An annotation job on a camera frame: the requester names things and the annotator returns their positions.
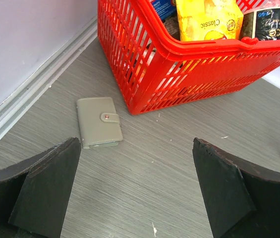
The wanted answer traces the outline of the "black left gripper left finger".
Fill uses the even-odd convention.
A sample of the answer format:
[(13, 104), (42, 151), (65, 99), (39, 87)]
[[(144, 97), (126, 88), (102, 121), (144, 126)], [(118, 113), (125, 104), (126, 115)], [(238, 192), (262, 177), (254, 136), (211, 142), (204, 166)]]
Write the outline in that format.
[(58, 238), (81, 154), (78, 138), (0, 170), (0, 238)]

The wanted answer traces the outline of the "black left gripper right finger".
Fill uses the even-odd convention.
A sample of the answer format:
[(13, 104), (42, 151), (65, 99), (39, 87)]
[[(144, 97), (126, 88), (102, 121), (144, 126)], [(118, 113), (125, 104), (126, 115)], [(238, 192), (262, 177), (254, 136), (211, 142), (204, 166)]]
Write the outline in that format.
[(193, 159), (215, 238), (280, 238), (280, 173), (199, 138)]

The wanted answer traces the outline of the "grey leather card holder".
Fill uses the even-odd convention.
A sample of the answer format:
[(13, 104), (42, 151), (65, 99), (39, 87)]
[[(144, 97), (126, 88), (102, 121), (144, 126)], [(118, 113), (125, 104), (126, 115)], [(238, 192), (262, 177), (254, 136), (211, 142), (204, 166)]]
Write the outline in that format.
[(120, 118), (111, 97), (81, 98), (76, 107), (84, 149), (117, 146), (123, 140)]

